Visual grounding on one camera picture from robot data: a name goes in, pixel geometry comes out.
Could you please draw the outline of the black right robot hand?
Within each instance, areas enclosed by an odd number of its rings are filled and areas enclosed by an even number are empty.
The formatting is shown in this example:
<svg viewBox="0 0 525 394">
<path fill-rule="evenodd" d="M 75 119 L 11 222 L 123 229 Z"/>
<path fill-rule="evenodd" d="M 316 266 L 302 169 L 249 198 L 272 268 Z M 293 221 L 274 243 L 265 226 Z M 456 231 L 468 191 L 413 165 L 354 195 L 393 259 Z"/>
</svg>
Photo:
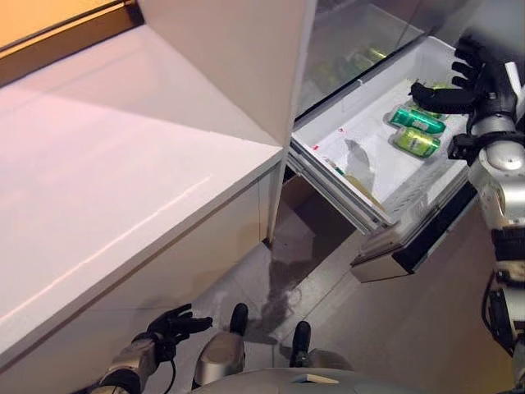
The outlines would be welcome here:
<svg viewBox="0 0 525 394">
<path fill-rule="evenodd" d="M 454 56 L 453 86 L 432 89 L 415 82 L 410 88 L 413 101 L 429 112 L 468 114 L 473 122 L 496 115 L 514 121 L 518 96 L 504 62 L 470 36 L 459 39 Z"/>
</svg>

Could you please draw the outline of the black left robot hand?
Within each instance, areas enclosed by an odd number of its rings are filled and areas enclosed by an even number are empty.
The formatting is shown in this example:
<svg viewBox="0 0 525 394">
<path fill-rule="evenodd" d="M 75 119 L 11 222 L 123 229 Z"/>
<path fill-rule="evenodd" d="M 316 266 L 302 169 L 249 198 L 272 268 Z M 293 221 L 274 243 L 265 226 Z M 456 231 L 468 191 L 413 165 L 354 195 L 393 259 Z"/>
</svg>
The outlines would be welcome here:
<svg viewBox="0 0 525 394">
<path fill-rule="evenodd" d="M 176 346 L 191 335 L 208 330 L 212 323 L 212 317 L 195 318 L 192 304 L 185 304 L 155 318 L 148 325 L 147 331 Z"/>
</svg>

